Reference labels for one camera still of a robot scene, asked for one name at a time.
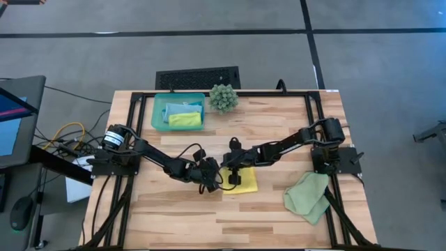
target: wooden table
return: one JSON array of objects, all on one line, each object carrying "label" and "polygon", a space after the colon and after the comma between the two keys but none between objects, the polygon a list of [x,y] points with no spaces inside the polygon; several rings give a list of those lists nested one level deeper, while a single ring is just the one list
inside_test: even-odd
[{"label": "wooden table", "polygon": [[[125,125],[132,91],[117,91],[108,125]],[[347,125],[339,92],[321,91],[325,117]],[[206,105],[205,129],[197,132],[157,132],[151,126],[153,99],[147,100],[141,136],[167,155],[176,156],[191,143],[200,143],[208,156],[222,161],[229,140],[237,137],[244,149],[280,140],[308,126],[305,102],[300,97],[240,98],[230,114],[220,116]],[[136,126],[135,114],[133,126]],[[346,141],[351,144],[348,128]],[[132,203],[124,248],[329,248],[325,216],[316,226],[284,208],[282,195],[305,173],[313,170],[310,146],[282,157],[271,167],[256,169],[259,191],[242,195],[198,193],[198,185],[170,179],[158,166],[144,160],[134,179]],[[183,157],[191,158],[195,150]],[[338,175],[347,215],[371,242],[376,242],[362,184],[349,174]],[[85,217],[86,239],[105,177],[96,178]],[[97,231],[109,213],[114,177],[106,185],[95,224]],[[338,242],[342,243],[339,219],[333,211]],[[116,244],[121,217],[114,224],[111,244]]]}]

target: yellow cable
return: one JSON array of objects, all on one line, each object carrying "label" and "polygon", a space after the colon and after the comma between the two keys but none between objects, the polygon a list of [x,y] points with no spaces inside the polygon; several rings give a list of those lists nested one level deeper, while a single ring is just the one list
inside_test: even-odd
[{"label": "yellow cable", "polygon": [[50,142],[48,142],[48,144],[46,146],[43,147],[43,150],[47,150],[47,148],[49,147],[49,145],[51,145],[54,140],[57,138],[57,136],[59,136],[59,134],[63,131],[63,129],[67,128],[68,126],[74,126],[74,125],[78,125],[82,128],[82,135],[81,135],[81,139],[78,141],[78,143],[75,145],[75,147],[73,149],[76,149],[79,144],[81,143],[81,141],[84,139],[85,136],[85,127],[84,125],[82,125],[82,123],[80,122],[72,122],[72,123],[68,123],[64,126],[61,127],[61,129],[57,130],[56,134],[53,136],[53,138],[51,139]]}]

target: computer mouse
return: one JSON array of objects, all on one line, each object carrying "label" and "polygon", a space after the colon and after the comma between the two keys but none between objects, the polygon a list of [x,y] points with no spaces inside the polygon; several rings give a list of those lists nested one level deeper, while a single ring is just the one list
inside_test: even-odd
[{"label": "computer mouse", "polygon": [[9,216],[9,223],[16,231],[22,231],[29,223],[33,209],[33,199],[29,196],[18,199]]}]

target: yellow cloth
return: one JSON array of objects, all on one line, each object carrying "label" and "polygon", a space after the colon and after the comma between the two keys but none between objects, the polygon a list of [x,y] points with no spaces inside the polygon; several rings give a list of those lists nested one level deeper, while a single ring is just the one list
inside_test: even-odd
[{"label": "yellow cloth", "polygon": [[[220,173],[223,176],[223,184],[221,184],[221,186],[223,188],[227,188],[227,189],[233,188],[234,185],[229,184],[229,182],[228,182],[229,174],[231,174],[232,172],[229,171],[225,167],[222,169],[222,171]],[[259,190],[257,188],[256,172],[254,171],[253,167],[246,167],[246,168],[240,169],[240,171],[238,172],[238,175],[240,175],[240,177],[242,177],[241,185],[237,185],[237,187],[231,191],[223,190],[223,195],[236,195],[236,194],[245,193],[245,192],[257,192]]]},{"label": "yellow cloth", "polygon": [[201,126],[201,114],[191,112],[169,116],[169,126]]}]

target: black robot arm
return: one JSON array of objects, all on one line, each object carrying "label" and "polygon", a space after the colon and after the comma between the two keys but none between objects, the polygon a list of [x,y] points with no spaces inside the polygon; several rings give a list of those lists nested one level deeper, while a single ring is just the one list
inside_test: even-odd
[{"label": "black robot arm", "polygon": [[[134,139],[133,147],[126,142]],[[93,168],[97,165],[119,165],[125,168],[134,165],[143,157],[160,166],[170,178],[185,183],[200,184],[213,192],[218,188],[215,177],[218,173],[218,164],[214,158],[206,158],[206,152],[200,149],[194,154],[194,160],[186,160],[180,157],[170,157],[145,139],[137,136],[132,128],[124,125],[111,125],[101,142],[102,149],[98,150],[94,159],[88,160]]]},{"label": "black robot arm", "polygon": [[[324,141],[318,140],[316,134],[321,133]],[[230,153],[223,156],[221,166],[229,169],[243,167],[267,167],[273,165],[280,158],[301,146],[312,144],[321,148],[336,148],[345,140],[339,119],[321,119],[313,125],[301,128],[286,139],[253,146],[249,150],[242,149],[242,144],[233,137],[229,142]]]}]

